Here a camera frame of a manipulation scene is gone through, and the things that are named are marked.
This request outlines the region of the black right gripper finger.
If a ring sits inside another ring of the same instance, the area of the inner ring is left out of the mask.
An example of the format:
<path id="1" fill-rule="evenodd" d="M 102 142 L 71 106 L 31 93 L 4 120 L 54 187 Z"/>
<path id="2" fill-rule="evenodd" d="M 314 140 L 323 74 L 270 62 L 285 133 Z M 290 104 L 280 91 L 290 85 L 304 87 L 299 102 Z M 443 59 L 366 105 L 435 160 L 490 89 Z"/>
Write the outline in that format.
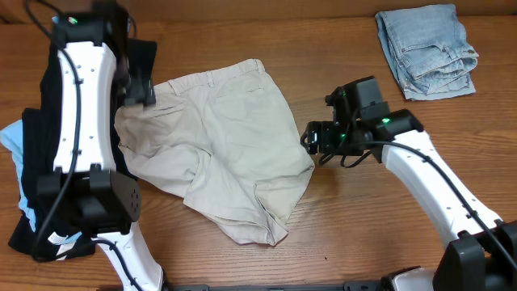
<path id="1" fill-rule="evenodd" d="M 321 131 L 321 121 L 310 121 L 301 136 L 301 141 L 320 141 Z"/>
<path id="2" fill-rule="evenodd" d="M 319 143 L 317 141 L 306 141 L 302 140 L 301 145 L 306 149 L 310 155 L 318 154 Z"/>

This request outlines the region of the beige khaki shorts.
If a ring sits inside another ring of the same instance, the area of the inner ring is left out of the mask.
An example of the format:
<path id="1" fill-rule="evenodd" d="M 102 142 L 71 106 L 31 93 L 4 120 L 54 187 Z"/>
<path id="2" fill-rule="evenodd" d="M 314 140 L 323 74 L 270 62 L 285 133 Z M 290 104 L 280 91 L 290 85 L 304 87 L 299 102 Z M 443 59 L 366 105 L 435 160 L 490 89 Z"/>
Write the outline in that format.
<path id="1" fill-rule="evenodd" d="M 314 164 L 263 63 L 248 59 L 154 90 L 154 105 L 116 112 L 129 172 L 180 196 L 236 243 L 282 241 Z"/>

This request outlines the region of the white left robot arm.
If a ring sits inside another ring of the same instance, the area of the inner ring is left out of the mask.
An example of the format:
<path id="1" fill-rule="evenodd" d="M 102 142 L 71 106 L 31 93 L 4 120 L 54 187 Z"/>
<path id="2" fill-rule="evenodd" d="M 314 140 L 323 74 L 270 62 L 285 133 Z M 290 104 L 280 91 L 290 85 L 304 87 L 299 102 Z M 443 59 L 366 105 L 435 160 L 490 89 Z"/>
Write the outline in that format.
<path id="1" fill-rule="evenodd" d="M 141 191 L 118 171 L 112 150 L 117 110 L 156 101 L 157 45 L 137 39 L 135 19 L 114 1 L 60 13 L 48 38 L 61 66 L 61 129 L 53 172 L 37 184 L 48 207 L 41 229 L 52 220 L 70 224 L 104 251 L 125 290 L 168 290 L 138 224 Z"/>

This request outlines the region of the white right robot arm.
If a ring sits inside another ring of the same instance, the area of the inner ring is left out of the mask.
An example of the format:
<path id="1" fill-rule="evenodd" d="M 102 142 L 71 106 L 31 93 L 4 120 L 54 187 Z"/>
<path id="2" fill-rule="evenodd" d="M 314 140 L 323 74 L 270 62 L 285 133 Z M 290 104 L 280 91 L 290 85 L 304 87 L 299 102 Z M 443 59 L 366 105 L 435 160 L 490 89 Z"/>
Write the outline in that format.
<path id="1" fill-rule="evenodd" d="M 444 253 L 434 270 L 383 277 L 382 290 L 476 291 L 516 288 L 516 224 L 477 199 L 440 157 L 414 115 L 402 109 L 367 119 L 356 113 L 311 121 L 301 137 L 309 154 L 373 155 L 408 188 L 438 231 Z"/>

